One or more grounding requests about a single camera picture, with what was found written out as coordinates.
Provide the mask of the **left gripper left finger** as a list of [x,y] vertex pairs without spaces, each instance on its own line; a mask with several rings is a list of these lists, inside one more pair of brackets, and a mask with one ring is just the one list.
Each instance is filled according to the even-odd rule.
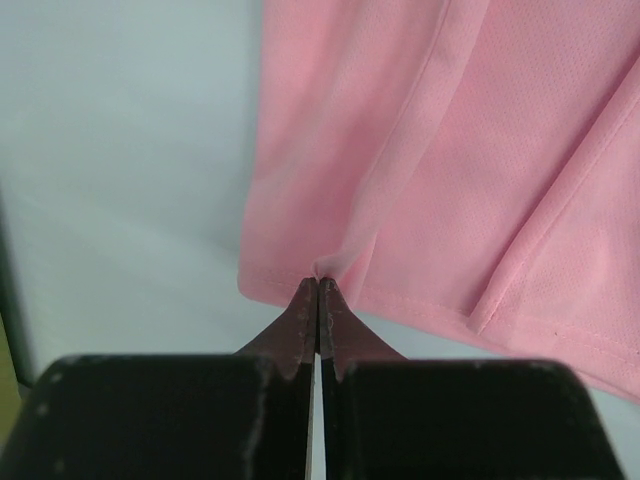
[[233,354],[65,356],[2,450],[5,479],[306,479],[318,284]]

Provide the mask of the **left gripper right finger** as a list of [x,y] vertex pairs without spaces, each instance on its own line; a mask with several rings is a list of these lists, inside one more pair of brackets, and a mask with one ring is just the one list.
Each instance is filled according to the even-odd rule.
[[589,393],[546,359],[410,360],[318,286],[330,479],[620,479]]

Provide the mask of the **pink t shirt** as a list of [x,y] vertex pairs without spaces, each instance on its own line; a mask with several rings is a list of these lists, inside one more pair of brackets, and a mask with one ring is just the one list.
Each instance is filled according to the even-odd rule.
[[267,1],[238,287],[639,397],[639,5]]

